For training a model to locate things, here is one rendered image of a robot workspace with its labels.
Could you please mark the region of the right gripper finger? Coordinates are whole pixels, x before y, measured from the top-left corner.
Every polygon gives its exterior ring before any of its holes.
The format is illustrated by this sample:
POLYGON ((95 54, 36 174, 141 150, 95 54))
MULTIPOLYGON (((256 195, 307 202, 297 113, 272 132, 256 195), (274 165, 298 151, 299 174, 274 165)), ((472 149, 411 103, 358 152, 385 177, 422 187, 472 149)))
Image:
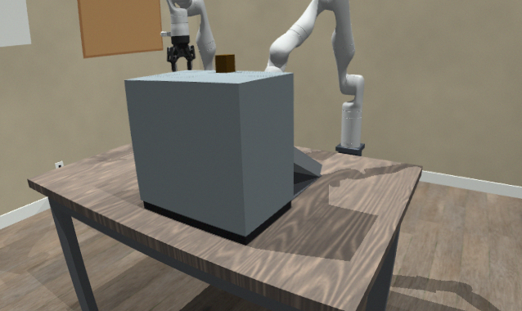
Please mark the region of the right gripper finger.
POLYGON ((194 49, 194 46, 193 45, 190 45, 189 46, 189 51, 187 48, 184 49, 185 52, 187 53, 187 55, 185 56, 185 58, 187 59, 187 69, 188 70, 192 70, 192 61, 194 59, 196 59, 196 55, 195 55, 195 49, 194 49), (191 55, 192 54, 192 55, 191 55), (190 57, 190 58, 188 58, 190 57))
POLYGON ((172 71, 173 72, 176 72, 178 71, 177 69, 177 60, 178 58, 181 56, 182 52, 183 52, 183 48, 180 49, 179 53, 177 55, 175 55, 174 49, 175 47, 167 47, 167 61, 171 63, 171 66, 172 66, 172 71))

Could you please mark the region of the grey metal cabinet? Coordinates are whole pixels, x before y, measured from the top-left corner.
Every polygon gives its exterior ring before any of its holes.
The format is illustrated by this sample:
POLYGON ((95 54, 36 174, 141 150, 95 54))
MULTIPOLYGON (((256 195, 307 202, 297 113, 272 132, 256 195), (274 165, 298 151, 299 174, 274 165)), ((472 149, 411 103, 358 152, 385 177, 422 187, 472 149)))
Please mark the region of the grey metal cabinet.
POLYGON ((145 209, 246 246, 322 164, 294 147, 294 73, 215 67, 124 80, 138 187, 145 209))

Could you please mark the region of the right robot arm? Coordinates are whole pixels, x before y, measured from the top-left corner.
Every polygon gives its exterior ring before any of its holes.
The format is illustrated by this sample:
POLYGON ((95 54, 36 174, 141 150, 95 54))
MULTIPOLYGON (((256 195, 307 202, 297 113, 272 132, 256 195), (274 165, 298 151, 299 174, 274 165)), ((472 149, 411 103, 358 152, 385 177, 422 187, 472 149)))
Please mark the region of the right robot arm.
POLYGON ((204 0, 166 0, 170 11, 171 31, 161 32, 161 37, 189 35, 188 16, 201 16, 196 44, 200 52, 204 70, 214 70, 213 59, 216 51, 214 37, 209 27, 204 0), (181 8, 175 6, 177 3, 181 8), (171 36, 165 36, 171 35, 171 36))

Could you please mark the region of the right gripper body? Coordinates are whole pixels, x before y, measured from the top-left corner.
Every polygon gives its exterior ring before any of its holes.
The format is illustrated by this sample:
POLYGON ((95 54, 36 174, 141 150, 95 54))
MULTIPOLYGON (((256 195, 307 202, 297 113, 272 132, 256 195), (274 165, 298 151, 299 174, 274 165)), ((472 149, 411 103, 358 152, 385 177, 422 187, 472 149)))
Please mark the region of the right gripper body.
MULTIPOLYGON (((171 36, 171 42, 173 44, 173 47, 175 47, 174 48, 175 49, 175 51, 174 51, 175 55, 177 55, 179 53, 181 48, 183 48, 183 50, 185 48, 187 48, 188 51, 189 51, 189 46, 188 46, 188 43, 190 42, 189 35, 171 36)), ((186 55, 187 55, 187 53, 184 50, 180 57, 183 57, 183 56, 186 56, 186 55)))

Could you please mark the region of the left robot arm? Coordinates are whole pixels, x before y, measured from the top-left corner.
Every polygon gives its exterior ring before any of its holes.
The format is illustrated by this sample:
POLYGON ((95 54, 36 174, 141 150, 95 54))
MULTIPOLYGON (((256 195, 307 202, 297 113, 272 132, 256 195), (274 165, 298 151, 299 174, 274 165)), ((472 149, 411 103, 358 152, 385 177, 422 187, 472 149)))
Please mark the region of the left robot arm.
POLYGON ((336 27, 331 43, 340 91, 345 95, 355 96, 352 101, 342 105, 341 146, 358 148, 361 143, 364 78, 361 75, 347 74, 347 67, 355 53, 349 0, 312 0, 296 23, 272 44, 264 72, 285 71, 290 52, 299 47, 312 33, 317 16, 324 10, 335 13, 336 27))

